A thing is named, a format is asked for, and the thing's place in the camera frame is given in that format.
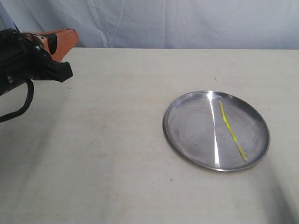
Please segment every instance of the white table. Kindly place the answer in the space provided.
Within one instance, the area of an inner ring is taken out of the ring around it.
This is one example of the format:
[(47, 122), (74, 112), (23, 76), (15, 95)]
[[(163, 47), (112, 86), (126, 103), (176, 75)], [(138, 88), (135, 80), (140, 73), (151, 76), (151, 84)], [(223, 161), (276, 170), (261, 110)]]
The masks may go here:
[[(0, 124), (0, 223), (287, 223), (299, 210), (299, 51), (73, 49), (74, 77), (35, 82), (32, 106)], [(238, 96), (265, 118), (252, 169), (197, 167), (167, 144), (162, 119), (196, 90)], [(17, 109), (25, 86), (0, 98)]]

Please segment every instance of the yellow ribbon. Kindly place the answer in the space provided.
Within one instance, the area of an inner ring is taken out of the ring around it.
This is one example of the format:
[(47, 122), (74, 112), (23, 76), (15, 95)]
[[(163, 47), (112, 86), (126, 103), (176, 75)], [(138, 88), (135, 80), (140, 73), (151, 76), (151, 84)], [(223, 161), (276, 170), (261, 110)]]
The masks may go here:
[(225, 116), (225, 113), (224, 113), (224, 109), (223, 109), (223, 105), (222, 105), (221, 100), (219, 100), (219, 105), (220, 105), (220, 109), (221, 109), (221, 113), (222, 113), (222, 117), (223, 117), (224, 123), (226, 124), (226, 127), (228, 128), (228, 131), (229, 131), (230, 135), (233, 137), (233, 140), (234, 140), (235, 144), (237, 145), (238, 150), (239, 150), (239, 152), (240, 152), (242, 158), (244, 159), (244, 161), (247, 161), (247, 156), (246, 156), (246, 154), (244, 153), (244, 151), (243, 151), (242, 147), (240, 146), (240, 144), (238, 143), (238, 140), (237, 140), (237, 138), (236, 138), (236, 136), (235, 136), (233, 130), (231, 129), (231, 127), (230, 127), (230, 125), (229, 125), (229, 123), (228, 123), (228, 120), (227, 120), (227, 118), (226, 118), (226, 116)]

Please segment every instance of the metal plate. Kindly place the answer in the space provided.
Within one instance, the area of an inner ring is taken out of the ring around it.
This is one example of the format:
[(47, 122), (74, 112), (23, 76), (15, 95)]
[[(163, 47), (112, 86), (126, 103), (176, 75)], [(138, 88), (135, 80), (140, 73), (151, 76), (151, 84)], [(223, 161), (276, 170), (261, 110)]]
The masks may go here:
[[(219, 101), (247, 161), (228, 131)], [(216, 91), (191, 92), (175, 100), (165, 114), (163, 128), (166, 138), (185, 157), (218, 171), (250, 168), (270, 145), (262, 116), (245, 101)]]

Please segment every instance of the white backdrop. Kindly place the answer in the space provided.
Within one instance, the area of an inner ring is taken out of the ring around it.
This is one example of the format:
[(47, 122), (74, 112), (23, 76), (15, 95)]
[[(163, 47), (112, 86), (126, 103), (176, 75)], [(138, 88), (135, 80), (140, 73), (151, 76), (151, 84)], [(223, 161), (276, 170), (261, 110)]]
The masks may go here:
[(2, 0), (19, 29), (75, 28), (80, 46), (299, 49), (297, 0)]

